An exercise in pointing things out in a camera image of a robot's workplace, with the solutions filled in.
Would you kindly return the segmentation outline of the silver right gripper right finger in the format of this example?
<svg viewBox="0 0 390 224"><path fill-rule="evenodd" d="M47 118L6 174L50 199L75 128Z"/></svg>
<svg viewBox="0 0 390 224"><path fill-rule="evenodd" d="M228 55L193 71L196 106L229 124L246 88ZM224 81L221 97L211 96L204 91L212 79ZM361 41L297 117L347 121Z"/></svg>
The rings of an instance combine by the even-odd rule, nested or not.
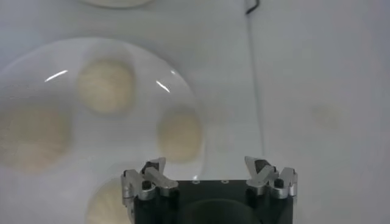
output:
<svg viewBox="0 0 390 224"><path fill-rule="evenodd" d="M246 184L260 196L269 193L272 198L286 199L297 196L297 172L285 167L281 172L267 160L245 156L244 161L250 174Z"/></svg>

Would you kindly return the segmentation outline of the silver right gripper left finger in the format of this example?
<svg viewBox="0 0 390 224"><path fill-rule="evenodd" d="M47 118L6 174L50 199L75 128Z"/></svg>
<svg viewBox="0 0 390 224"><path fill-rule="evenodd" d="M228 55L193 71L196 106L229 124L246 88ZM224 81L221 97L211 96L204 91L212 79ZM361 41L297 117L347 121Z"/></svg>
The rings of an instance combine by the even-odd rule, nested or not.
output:
<svg viewBox="0 0 390 224"><path fill-rule="evenodd" d="M122 203L125 207L137 198L148 201L156 197L157 191L164 197L170 197L178 189L178 181L164 176L166 158L160 157L147 161L137 172L135 169L125 170L121 175Z"/></svg>

